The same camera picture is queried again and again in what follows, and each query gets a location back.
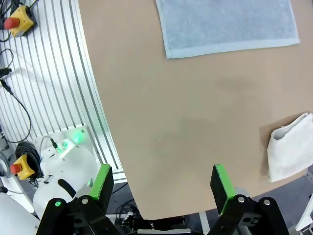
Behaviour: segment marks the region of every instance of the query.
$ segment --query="coiled black cable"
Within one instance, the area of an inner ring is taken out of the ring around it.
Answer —
[[[27,159],[30,158],[31,161],[27,161],[30,168],[35,171],[35,178],[41,178],[43,176],[43,172],[40,168],[40,156],[36,150],[36,147],[28,141],[22,141],[18,144],[15,150],[16,159],[21,155],[27,154]]]

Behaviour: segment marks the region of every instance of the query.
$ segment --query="screw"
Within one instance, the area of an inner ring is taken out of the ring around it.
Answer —
[[[270,205],[270,201],[268,199],[266,199],[266,200],[264,200],[264,204],[268,206],[268,205]]]
[[[238,197],[238,202],[243,203],[245,199],[243,197]]]
[[[83,204],[87,204],[87,203],[88,203],[88,199],[87,199],[87,198],[84,198],[84,199],[82,200],[82,203],[83,203]]]

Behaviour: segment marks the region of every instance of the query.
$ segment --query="brown tabletop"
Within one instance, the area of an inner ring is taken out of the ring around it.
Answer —
[[[145,219],[212,209],[213,164],[251,196],[273,129],[313,110],[313,6],[292,0],[301,44],[165,59],[154,0],[80,0],[111,134]]]

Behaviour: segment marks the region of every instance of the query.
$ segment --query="red emergency stop button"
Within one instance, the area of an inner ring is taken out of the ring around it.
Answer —
[[[13,164],[10,166],[10,171],[13,175],[16,175],[17,173],[22,171],[22,165],[21,164]]]
[[[6,30],[9,30],[9,29],[18,27],[19,24],[20,24],[19,18],[9,17],[9,18],[6,19],[5,22],[4,22],[4,28],[5,28]]]

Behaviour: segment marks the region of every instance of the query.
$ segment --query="white towel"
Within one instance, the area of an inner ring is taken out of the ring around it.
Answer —
[[[166,58],[300,43],[290,0],[156,0]]]
[[[293,123],[274,130],[268,144],[271,182],[286,179],[313,164],[313,115],[304,113]]]

